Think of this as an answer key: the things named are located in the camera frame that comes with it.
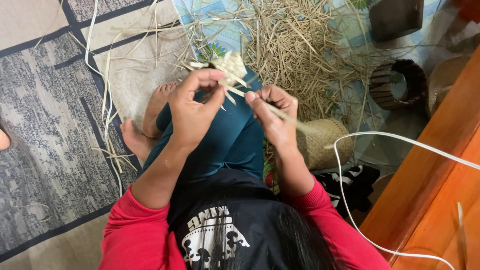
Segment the red fabric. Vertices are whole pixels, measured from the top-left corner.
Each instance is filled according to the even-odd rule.
[[[333,255],[347,270],[391,269],[380,253],[340,217],[317,181],[307,195],[287,198],[287,201],[300,213],[313,218]],[[128,188],[110,212],[98,269],[185,270],[175,234],[168,233],[169,207],[145,208]]]

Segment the woman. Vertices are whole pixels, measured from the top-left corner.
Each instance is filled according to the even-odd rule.
[[[253,76],[248,69],[245,80]],[[127,146],[146,161],[111,210],[99,269],[390,269],[309,173],[295,124],[265,105],[296,119],[297,100],[256,80],[256,92],[224,103],[223,77],[202,69],[159,87],[142,125],[149,137],[131,120],[122,125]],[[199,88],[214,89],[205,104],[194,101]],[[276,149],[285,203],[261,180],[264,135]]]

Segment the dark brown container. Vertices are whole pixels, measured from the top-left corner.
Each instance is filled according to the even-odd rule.
[[[376,42],[416,32],[422,22],[423,0],[380,0],[370,8],[372,38]]]

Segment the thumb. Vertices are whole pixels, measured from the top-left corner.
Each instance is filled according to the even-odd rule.
[[[265,101],[252,91],[249,91],[245,95],[245,99],[264,126],[269,126],[276,118],[278,118],[267,108]]]
[[[225,88],[217,86],[208,101],[202,106],[203,110],[211,111],[214,115],[218,112],[225,100]]]

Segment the teal pants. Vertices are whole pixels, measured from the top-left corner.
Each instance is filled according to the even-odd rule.
[[[244,81],[249,82],[255,73],[247,67]],[[257,91],[262,85],[255,79],[250,83],[251,89],[242,87],[240,91]],[[200,91],[194,100],[199,100],[205,93]],[[242,170],[263,179],[263,140],[262,126],[253,117],[253,111],[245,103],[245,98],[231,94],[237,105],[227,98],[212,121],[205,137],[198,147],[188,156],[180,173],[178,184],[198,182],[216,173],[221,168]],[[145,161],[144,171],[162,152],[173,133],[172,116],[168,103],[157,117],[157,128],[163,135],[153,147]]]

